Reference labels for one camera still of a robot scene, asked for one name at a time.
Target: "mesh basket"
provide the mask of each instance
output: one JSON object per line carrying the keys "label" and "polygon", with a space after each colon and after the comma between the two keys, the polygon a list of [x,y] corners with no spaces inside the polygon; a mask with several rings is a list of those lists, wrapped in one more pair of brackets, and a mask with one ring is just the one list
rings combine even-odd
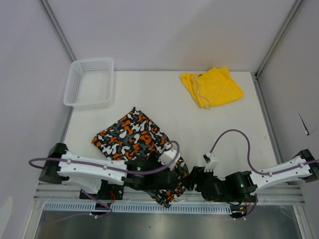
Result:
{"label": "mesh basket", "polygon": [[113,69],[111,58],[72,62],[63,103],[77,109],[107,107],[113,96]]}

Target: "camouflage fabric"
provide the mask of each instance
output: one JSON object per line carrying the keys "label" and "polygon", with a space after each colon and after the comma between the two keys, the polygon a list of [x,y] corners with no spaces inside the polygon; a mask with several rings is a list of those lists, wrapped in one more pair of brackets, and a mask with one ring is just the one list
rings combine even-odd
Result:
{"label": "camouflage fabric", "polygon": [[[92,140],[108,160],[134,160],[137,155],[147,159],[155,150],[162,153],[166,142],[169,142],[168,136],[135,107],[118,122],[99,132]],[[173,170],[179,180],[175,190],[147,191],[164,207],[170,207],[172,201],[186,190],[181,178],[188,176],[188,168],[182,158],[177,161]]]}

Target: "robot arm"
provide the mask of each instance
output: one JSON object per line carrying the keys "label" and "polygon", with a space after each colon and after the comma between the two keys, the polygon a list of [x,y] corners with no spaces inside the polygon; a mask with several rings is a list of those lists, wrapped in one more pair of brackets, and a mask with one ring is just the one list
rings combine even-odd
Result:
{"label": "robot arm", "polygon": [[188,190],[201,192],[208,201],[242,202],[259,190],[297,180],[319,179],[319,165],[309,150],[302,150],[292,160],[260,171],[236,172],[218,179],[204,168],[194,167],[188,179]]}
{"label": "robot arm", "polygon": [[[39,178],[40,181],[72,184],[90,194],[97,194],[103,182],[144,191],[175,189],[177,176],[172,172],[174,163],[167,169],[150,175],[130,174],[127,173],[127,170],[131,172],[154,170],[162,165],[167,165],[174,158],[176,162],[180,154],[167,147],[161,155],[151,153],[148,160],[137,158],[130,161],[108,161],[82,157],[70,152],[65,144],[58,143],[50,151],[49,157],[64,159],[64,161],[46,161]],[[214,175],[208,157],[213,157],[213,155],[206,154],[204,157],[208,162],[205,168],[194,167],[190,175],[182,179],[183,185],[188,190],[201,192],[207,201],[243,202],[259,190],[276,184],[300,179],[310,182],[319,178],[319,165],[308,150],[301,151],[286,163],[260,171],[236,172],[226,176],[225,180]],[[112,167],[122,171],[111,170]]]}
{"label": "robot arm", "polygon": [[115,171],[109,168],[117,168],[123,171],[150,171],[166,165],[175,157],[175,162],[180,158],[177,151],[166,147],[161,155],[151,153],[148,160],[137,158],[135,160],[103,160],[86,158],[68,150],[65,144],[56,144],[49,153],[49,158],[60,158],[64,161],[46,161],[39,180],[52,184],[70,184],[78,186],[89,194],[98,194],[102,183],[128,186],[136,190],[151,189],[175,189],[177,175],[172,172],[174,163],[166,170],[150,175],[134,175],[127,172]]}

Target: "drawstring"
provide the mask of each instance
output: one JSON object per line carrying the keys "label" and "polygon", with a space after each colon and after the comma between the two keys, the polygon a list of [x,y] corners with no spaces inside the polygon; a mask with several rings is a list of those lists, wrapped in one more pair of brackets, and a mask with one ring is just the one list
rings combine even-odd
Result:
{"label": "drawstring", "polygon": [[[198,76],[201,76],[201,73],[196,75],[195,78],[194,78],[194,83],[193,83],[194,93],[195,93],[195,95],[198,95],[200,97],[200,99],[204,103],[205,107],[208,108],[208,107],[211,106],[211,102],[206,96],[203,96],[203,95],[200,94],[201,84],[198,81]],[[207,100],[209,102],[209,105],[207,105],[203,99]]]}

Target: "metal floor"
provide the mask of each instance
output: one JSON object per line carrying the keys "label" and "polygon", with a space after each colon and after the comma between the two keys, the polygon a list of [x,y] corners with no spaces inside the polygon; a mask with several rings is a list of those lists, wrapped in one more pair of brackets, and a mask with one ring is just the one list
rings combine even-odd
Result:
{"label": "metal floor", "polygon": [[36,239],[301,239],[292,206],[257,206],[246,221],[228,215],[114,213],[94,219],[44,211]]}

